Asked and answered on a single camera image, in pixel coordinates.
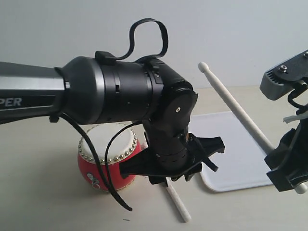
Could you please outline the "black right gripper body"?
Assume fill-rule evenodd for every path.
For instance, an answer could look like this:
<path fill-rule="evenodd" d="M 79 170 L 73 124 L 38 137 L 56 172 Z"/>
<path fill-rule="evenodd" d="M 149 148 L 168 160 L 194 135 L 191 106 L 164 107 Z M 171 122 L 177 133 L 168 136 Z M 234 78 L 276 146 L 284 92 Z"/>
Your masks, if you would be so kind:
<path fill-rule="evenodd" d="M 267 176 L 280 192 L 295 189 L 308 181 L 308 120 L 289 130 L 279 145 L 264 158 Z"/>

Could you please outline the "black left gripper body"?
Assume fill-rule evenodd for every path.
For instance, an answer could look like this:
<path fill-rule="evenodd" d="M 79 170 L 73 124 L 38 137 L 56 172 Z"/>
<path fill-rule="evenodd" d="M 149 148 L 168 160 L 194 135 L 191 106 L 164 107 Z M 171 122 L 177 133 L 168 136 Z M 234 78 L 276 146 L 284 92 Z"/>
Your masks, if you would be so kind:
<path fill-rule="evenodd" d="M 130 175 L 147 176 L 151 184 L 166 184 L 167 179 L 186 181 L 202 171 L 206 165 L 216 172 L 218 166 L 209 158 L 223 153 L 225 145 L 221 137 L 196 137 L 188 126 L 170 135 L 149 122 L 143 124 L 148 147 L 120 164 L 123 178 Z"/>

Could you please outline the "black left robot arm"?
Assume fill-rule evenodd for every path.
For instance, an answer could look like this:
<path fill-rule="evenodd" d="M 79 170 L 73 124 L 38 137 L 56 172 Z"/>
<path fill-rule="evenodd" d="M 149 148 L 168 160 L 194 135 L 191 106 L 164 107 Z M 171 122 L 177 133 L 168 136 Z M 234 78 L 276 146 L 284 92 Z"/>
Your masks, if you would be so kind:
<path fill-rule="evenodd" d="M 198 138 L 188 131 L 198 95 L 192 85 L 157 58 L 117 61 L 97 52 L 64 67 L 0 64 L 0 121 L 67 116 L 79 125 L 140 122 L 148 147 L 120 164 L 120 174 L 186 180 L 224 152 L 221 138 Z"/>

